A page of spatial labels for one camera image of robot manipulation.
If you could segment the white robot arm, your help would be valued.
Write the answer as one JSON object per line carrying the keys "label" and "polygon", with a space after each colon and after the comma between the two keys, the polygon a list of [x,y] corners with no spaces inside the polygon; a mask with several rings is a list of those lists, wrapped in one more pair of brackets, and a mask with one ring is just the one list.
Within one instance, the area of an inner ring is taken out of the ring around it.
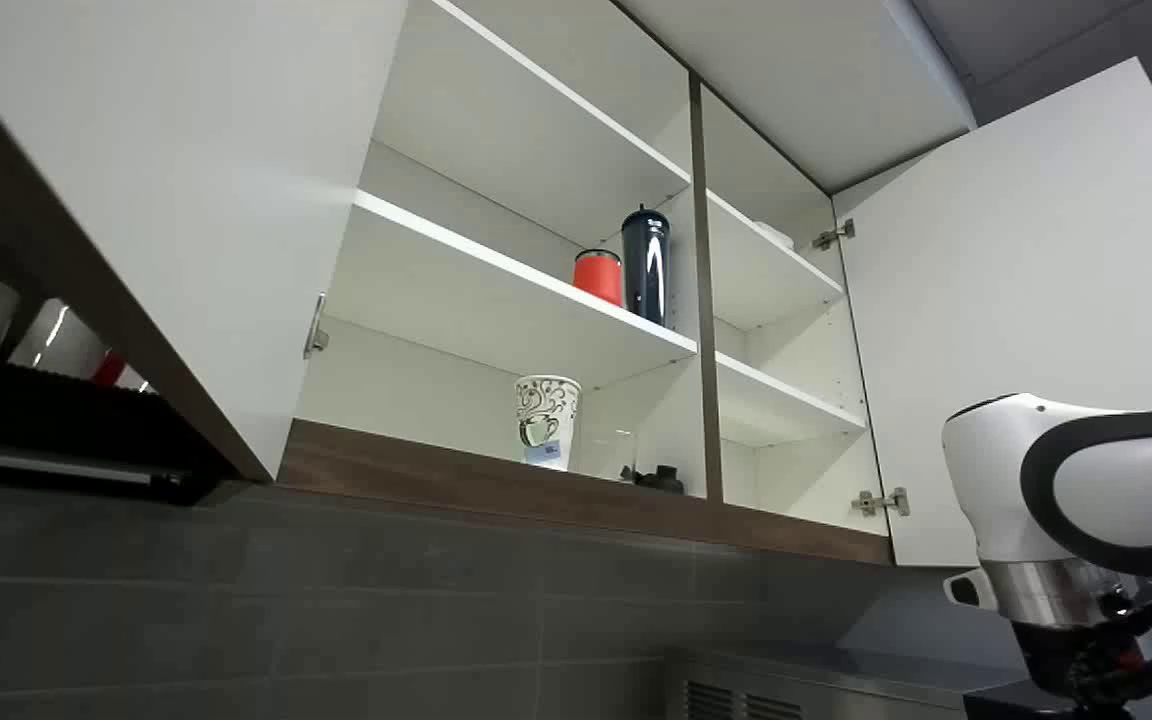
{"label": "white robot arm", "polygon": [[952,410],[939,449],[977,541],[977,609],[1018,633],[1072,720],[1152,694],[1152,408],[1005,392]]}

